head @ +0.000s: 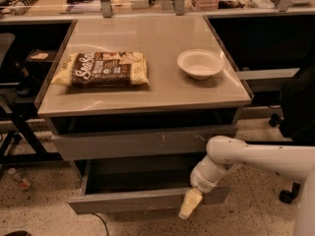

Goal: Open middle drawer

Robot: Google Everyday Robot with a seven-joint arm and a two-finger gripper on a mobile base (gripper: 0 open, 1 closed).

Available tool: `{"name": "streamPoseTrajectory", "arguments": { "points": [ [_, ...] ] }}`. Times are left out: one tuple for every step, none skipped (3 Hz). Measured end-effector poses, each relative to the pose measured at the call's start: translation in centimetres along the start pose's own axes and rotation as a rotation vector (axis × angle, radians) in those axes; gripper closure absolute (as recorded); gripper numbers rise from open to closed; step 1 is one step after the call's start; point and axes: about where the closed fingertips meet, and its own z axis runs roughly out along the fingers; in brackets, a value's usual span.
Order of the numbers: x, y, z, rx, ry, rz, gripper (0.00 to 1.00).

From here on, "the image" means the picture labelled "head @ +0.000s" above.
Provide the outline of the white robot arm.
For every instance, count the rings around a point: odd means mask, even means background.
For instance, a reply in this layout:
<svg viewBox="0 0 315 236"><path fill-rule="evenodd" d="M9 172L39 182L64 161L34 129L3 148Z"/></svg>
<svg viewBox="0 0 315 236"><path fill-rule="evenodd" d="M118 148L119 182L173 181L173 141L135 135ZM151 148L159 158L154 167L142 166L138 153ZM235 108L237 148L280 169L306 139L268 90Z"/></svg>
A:
<svg viewBox="0 0 315 236"><path fill-rule="evenodd" d="M315 233L315 147L250 145L226 136L207 142L205 157L190 174L191 188L186 192L179 217L187 219L225 175L238 165L251 165L279 173L302 185L293 236Z"/></svg>

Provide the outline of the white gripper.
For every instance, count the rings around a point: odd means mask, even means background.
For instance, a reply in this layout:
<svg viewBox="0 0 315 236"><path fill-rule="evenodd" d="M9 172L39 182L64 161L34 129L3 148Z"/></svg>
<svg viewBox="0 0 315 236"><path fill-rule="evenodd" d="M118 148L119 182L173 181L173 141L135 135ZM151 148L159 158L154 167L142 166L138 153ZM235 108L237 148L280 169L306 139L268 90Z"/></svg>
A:
<svg viewBox="0 0 315 236"><path fill-rule="evenodd" d="M187 219L201 202L202 193L209 193L222 178L219 167L198 164L190 174L190 184L195 189L189 189L184 197L178 213L182 219Z"/></svg>

